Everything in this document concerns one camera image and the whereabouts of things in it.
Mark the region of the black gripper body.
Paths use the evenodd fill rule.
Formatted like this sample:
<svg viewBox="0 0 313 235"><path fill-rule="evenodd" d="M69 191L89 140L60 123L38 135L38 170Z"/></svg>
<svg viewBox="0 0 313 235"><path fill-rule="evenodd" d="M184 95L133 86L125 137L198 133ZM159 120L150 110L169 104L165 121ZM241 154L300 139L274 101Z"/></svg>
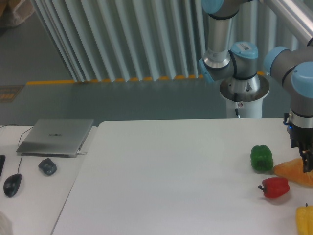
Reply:
<svg viewBox="0 0 313 235"><path fill-rule="evenodd" d="M296 113L284 113L283 124L291 139L291 148L313 147L313 117L302 117Z"/></svg>

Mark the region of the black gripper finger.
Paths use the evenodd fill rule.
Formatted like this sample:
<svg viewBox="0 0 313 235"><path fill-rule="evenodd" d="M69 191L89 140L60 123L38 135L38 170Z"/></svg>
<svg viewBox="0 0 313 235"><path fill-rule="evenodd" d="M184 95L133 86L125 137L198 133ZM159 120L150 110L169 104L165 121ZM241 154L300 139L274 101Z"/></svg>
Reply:
<svg viewBox="0 0 313 235"><path fill-rule="evenodd" d="M303 172L309 173L313 170L313 149L311 147L299 147L299 154L303 162Z"/></svg>

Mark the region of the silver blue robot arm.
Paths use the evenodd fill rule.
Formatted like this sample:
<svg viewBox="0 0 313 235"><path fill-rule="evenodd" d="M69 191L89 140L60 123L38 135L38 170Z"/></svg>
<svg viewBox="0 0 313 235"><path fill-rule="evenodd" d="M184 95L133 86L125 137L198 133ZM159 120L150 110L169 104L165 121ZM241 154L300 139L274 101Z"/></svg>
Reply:
<svg viewBox="0 0 313 235"><path fill-rule="evenodd" d="M229 45L233 17L241 0L204 0L202 8L209 17L208 49L199 60L200 70L208 82L221 80L220 93L230 102L233 117L260 117L249 108L243 114L240 103L261 102L269 92L268 81L257 75L258 49L250 42ZM304 45L290 50L273 48L264 59L267 73L290 94L290 111L284 124L291 147L298 148L304 172L313 169L313 13L299 0L265 0L268 6Z"/></svg>

